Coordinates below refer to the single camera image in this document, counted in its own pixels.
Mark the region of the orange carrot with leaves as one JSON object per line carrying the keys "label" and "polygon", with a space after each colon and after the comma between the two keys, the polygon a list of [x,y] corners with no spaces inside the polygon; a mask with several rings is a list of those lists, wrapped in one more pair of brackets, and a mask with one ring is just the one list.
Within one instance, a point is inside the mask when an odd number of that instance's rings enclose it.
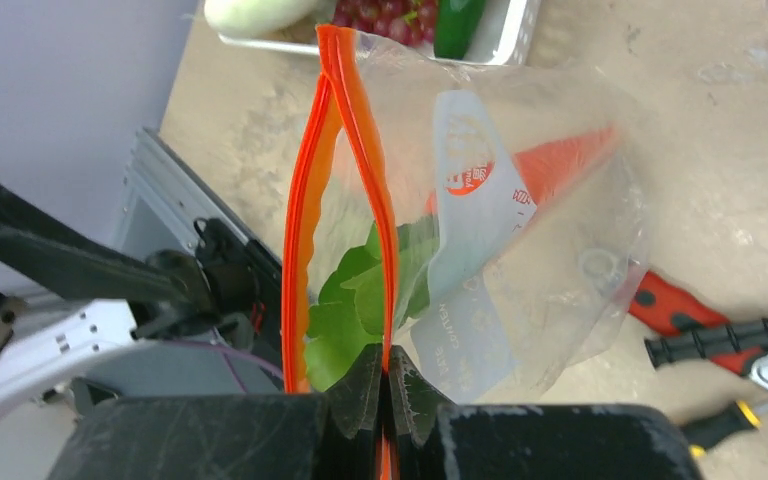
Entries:
{"label": "orange carrot with leaves", "polygon": [[610,128],[488,160],[432,189],[419,217],[398,227],[398,285],[394,317],[386,315],[386,268],[377,229],[350,248],[309,309],[304,359],[310,386],[324,391],[348,371],[368,344],[417,319],[454,280],[475,272],[524,231],[540,206],[576,180],[614,141]]}

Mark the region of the green cucumber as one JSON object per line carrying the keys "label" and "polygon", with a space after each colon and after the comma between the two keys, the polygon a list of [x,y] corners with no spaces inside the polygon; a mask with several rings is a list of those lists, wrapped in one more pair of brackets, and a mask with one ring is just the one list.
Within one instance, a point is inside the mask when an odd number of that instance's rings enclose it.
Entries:
{"label": "green cucumber", "polygon": [[433,52],[436,58],[462,60],[485,11],[485,0],[442,0],[439,3]]}

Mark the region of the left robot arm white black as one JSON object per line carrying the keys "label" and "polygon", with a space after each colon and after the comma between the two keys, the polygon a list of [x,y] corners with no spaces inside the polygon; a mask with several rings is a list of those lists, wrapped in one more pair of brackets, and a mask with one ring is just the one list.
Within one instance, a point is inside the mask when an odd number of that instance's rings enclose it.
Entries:
{"label": "left robot arm white black", "polygon": [[99,363],[219,318],[202,256],[207,221],[184,217],[139,177],[125,207],[105,247],[0,184],[0,262],[53,296],[38,305],[0,293],[0,420]]}

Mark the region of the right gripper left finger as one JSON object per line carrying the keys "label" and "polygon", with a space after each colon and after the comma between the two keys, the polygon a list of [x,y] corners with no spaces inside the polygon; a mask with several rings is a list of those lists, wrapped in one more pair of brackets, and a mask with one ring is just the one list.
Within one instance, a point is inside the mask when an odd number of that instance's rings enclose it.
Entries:
{"label": "right gripper left finger", "polygon": [[381,456],[382,346],[369,344],[326,391],[330,479],[377,479]]}

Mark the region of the white radish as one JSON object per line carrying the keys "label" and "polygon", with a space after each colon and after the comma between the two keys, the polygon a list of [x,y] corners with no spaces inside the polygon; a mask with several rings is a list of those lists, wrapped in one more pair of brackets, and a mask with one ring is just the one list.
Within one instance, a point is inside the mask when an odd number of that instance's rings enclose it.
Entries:
{"label": "white radish", "polygon": [[319,5],[318,0],[206,0],[203,14],[218,34],[257,38],[292,26]]}

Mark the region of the clear zip bag orange zipper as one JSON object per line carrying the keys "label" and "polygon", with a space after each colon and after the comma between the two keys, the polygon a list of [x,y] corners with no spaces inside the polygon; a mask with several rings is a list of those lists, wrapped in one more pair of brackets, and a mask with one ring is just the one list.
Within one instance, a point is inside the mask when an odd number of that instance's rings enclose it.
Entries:
{"label": "clear zip bag orange zipper", "polygon": [[521,477],[530,410],[616,337],[645,271],[645,113],[592,68],[467,66],[348,27],[293,172],[284,386],[328,479]]}

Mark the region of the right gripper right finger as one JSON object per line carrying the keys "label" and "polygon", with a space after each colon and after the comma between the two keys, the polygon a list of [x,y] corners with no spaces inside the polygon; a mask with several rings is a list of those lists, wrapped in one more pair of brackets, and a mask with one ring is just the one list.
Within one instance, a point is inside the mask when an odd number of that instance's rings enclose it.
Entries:
{"label": "right gripper right finger", "polygon": [[439,406],[451,401],[422,376],[408,353],[398,345],[390,349],[387,382],[392,412],[387,421],[391,476],[444,479],[437,413]]}

